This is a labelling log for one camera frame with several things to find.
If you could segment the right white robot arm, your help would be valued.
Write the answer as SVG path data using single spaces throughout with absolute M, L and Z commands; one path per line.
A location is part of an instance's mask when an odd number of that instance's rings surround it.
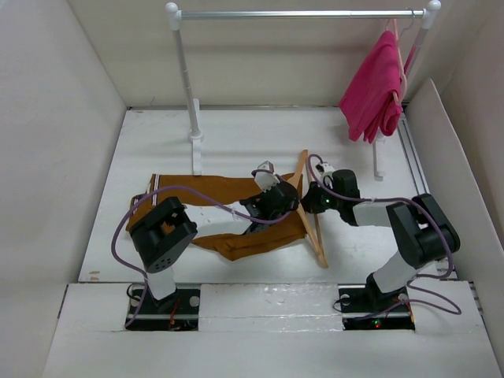
M 336 170 L 328 163 L 316 165 L 316 170 L 321 176 L 310 183 L 302 199 L 307 212 L 331 209 L 354 227 L 390 228 L 398 248 L 385 265 L 369 274 L 364 292 L 350 297 L 352 304 L 381 310 L 425 266 L 445 257 L 447 250 L 452 254 L 459 251 L 459 235 L 432 195 L 386 202 L 364 200 L 353 171 Z

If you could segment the wooden clothes hanger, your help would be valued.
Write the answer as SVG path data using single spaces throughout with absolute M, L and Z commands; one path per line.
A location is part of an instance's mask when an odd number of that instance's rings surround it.
M 298 157 L 298 162 L 295 168 L 294 175 L 287 180 L 287 182 L 292 185 L 294 188 L 297 188 L 299 183 L 302 181 L 302 172 L 303 169 L 307 165 L 307 159 L 308 159 L 308 150 L 302 150 L 299 157 Z M 316 255 L 316 258 L 318 262 L 320 263 L 320 266 L 324 269 L 328 268 L 328 261 L 324 255 L 324 248 L 322 244 L 322 238 L 321 238 L 321 227 L 320 227 L 320 222 L 317 218 L 317 216 L 314 216 L 314 224 L 315 227 L 313 227 L 309 221 L 309 218 L 306 215 L 306 212 L 302 206 L 302 204 L 298 205 L 298 208 L 296 209 L 296 213 L 300 217 L 304 229 L 306 231 L 306 234 L 309 237 L 309 241 L 311 243 L 311 246 L 313 248 L 313 252 Z

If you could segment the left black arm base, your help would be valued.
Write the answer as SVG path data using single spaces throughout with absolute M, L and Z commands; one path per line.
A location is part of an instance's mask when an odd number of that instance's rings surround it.
M 137 332 L 193 332 L 198 330 L 201 287 L 182 285 L 166 301 L 156 301 L 150 292 L 143 303 L 139 300 L 143 285 L 132 283 L 126 294 L 129 299 L 125 328 Z

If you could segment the brown trousers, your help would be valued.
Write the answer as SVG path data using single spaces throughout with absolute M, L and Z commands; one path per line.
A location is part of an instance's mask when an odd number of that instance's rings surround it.
M 159 187 L 181 185 L 191 187 L 226 206 L 259 193 L 253 178 L 231 178 L 223 176 L 184 176 L 153 174 L 148 193 Z M 236 261 L 256 254 L 268 253 L 304 239 L 305 227 L 297 213 L 291 213 L 286 220 L 274 224 L 253 235 L 233 235 L 221 232 L 204 236 L 198 233 L 193 244 L 205 250 L 213 250 L 229 261 Z

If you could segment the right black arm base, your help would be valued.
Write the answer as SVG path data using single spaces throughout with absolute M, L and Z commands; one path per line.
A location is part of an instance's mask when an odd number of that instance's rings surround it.
M 401 288 L 385 296 L 371 298 L 365 285 L 340 285 L 333 309 L 342 314 L 344 331 L 415 330 L 408 305 L 400 304 Z

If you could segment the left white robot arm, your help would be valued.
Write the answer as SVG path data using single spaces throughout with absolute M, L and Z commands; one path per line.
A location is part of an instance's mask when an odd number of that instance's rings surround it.
M 193 239 L 232 236 L 262 236 L 276 221 L 298 208 L 298 191 L 280 182 L 258 195 L 228 205 L 184 205 L 170 197 L 156 205 L 130 228 L 129 234 L 142 259 L 148 282 L 148 302 L 158 312 L 167 312 L 176 301 L 172 265 Z

